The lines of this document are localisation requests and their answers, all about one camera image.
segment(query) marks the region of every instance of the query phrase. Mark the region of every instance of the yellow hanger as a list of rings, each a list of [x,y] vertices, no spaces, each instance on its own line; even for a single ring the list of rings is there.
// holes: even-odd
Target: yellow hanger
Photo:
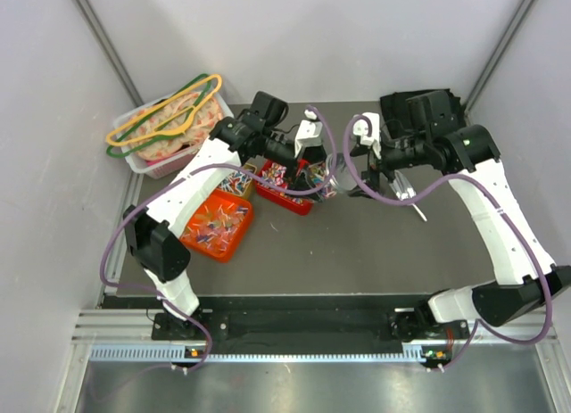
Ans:
[[[121,131],[130,128],[132,125],[134,125],[135,123],[140,121],[149,112],[156,112],[157,110],[164,107],[165,105],[168,105],[169,103],[173,102],[175,99],[178,99],[180,96],[186,95],[191,90],[194,90],[197,87],[200,87],[204,83],[208,83],[210,80],[213,80],[213,79],[216,79],[216,86],[210,91],[209,94],[207,94],[204,97],[204,99],[202,99],[201,102],[198,103],[198,105],[191,105],[190,107],[186,107],[185,109],[181,110],[180,112],[173,114],[168,119],[163,121],[163,123],[154,127],[153,132],[151,132],[150,134],[145,134],[142,136],[138,136],[136,138],[126,139],[125,141],[115,141],[113,139]],[[162,101],[161,103],[157,103],[153,107],[148,108],[145,112],[143,112],[142,114],[139,114],[134,119],[129,120],[123,126],[116,128],[115,130],[113,130],[112,132],[107,134],[107,136],[105,137],[105,142],[109,145],[114,146],[114,147],[122,147],[124,145],[138,143],[139,141],[144,141],[146,139],[149,139],[149,138],[152,138],[152,137],[158,136],[158,135],[161,135],[161,136],[177,136],[180,134],[184,134],[185,131],[192,126],[193,121],[194,121],[194,116],[196,115],[196,113],[206,104],[206,102],[209,99],[211,99],[214,96],[214,94],[216,94],[220,90],[221,87],[222,87],[222,77],[219,74],[212,74],[211,76],[208,76],[207,78],[203,78],[202,80],[194,83],[193,85],[187,87],[186,89],[181,90],[177,94],[171,96],[169,99]],[[175,118],[177,118],[181,114],[184,114],[184,113],[189,112],[189,111],[190,111],[190,114],[188,115],[188,118],[178,128],[169,129],[169,130],[159,130],[160,128],[167,125],[168,123],[173,121]]]

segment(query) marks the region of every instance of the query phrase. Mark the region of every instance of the orange tray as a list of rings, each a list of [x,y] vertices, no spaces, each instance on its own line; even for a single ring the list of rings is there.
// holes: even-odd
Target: orange tray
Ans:
[[[226,263],[234,255],[252,220],[253,209],[248,201],[215,190],[186,223],[180,242]]]

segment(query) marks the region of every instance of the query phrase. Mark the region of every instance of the colorful pieces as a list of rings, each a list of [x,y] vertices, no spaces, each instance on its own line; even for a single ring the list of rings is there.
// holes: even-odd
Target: colorful pieces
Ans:
[[[261,177],[274,186],[287,188],[287,183],[284,181],[285,174],[286,174],[286,167],[278,165],[277,163],[272,163],[269,168],[261,172]],[[302,204],[307,202],[306,200],[300,197],[292,197],[283,193],[280,193],[279,195],[293,203]]]
[[[252,165],[244,165],[244,168],[255,173],[256,167]],[[235,194],[236,196],[245,196],[248,187],[252,184],[252,179],[242,172],[234,171],[228,175],[218,186],[223,192]]]
[[[191,218],[180,240],[198,244],[202,249],[220,255],[228,249],[244,221],[248,208],[225,202],[211,209],[207,204]]]
[[[314,186],[319,186],[323,183],[323,180],[327,176],[325,171],[325,163],[317,163],[315,165],[311,165],[308,167],[308,171],[310,173],[310,180]],[[331,186],[331,183],[327,183],[325,187],[319,190],[319,195],[323,199],[329,199],[337,194],[336,190]]]

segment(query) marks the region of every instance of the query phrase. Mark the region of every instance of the white wall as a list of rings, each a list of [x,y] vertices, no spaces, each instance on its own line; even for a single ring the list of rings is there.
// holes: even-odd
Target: white wall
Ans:
[[[559,264],[571,264],[569,1],[537,2],[471,115],[492,131],[516,198]],[[571,293],[555,305],[571,364]]]
[[[202,71],[230,103],[467,97],[519,0],[91,0],[145,100]]]
[[[128,178],[103,155],[132,104],[71,0],[0,0],[0,403],[48,411]]]

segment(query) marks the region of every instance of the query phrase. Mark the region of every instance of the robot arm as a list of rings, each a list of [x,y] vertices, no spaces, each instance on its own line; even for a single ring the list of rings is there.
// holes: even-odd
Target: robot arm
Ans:
[[[183,178],[185,182],[152,201],[125,228],[130,254],[164,299],[188,316],[198,308],[199,302],[186,273],[190,251],[178,239],[188,220],[232,169],[213,168],[191,174],[216,163],[240,167],[262,155],[286,167],[285,177],[291,188],[307,188],[304,178],[299,176],[302,168],[326,158],[319,137],[321,123],[315,115],[307,113],[309,119],[300,124],[292,141],[275,130],[286,114],[285,102],[258,92],[252,106],[237,119],[226,117],[217,123],[198,154],[172,181],[177,183]],[[129,207],[125,216],[134,208]],[[166,302],[164,307],[175,317],[184,319]]]
[[[378,127],[378,115],[371,117],[368,113],[364,115],[371,121],[371,130],[364,122],[353,127],[358,143],[352,155],[369,154],[374,171],[368,174],[372,177],[384,174],[393,181],[397,169],[429,164],[444,175],[459,173],[473,178],[501,206],[498,211],[471,183],[459,179],[450,181],[484,239],[495,280],[434,294],[415,308],[418,328],[428,329],[459,319],[482,319],[492,326],[502,326],[544,304],[534,265],[502,213],[509,215],[530,245],[551,295],[564,291],[571,284],[571,267],[555,266],[552,257],[537,241],[511,193],[500,152],[487,129],[478,125],[461,128],[444,92],[416,96],[408,104],[415,127],[413,132],[390,138]]]

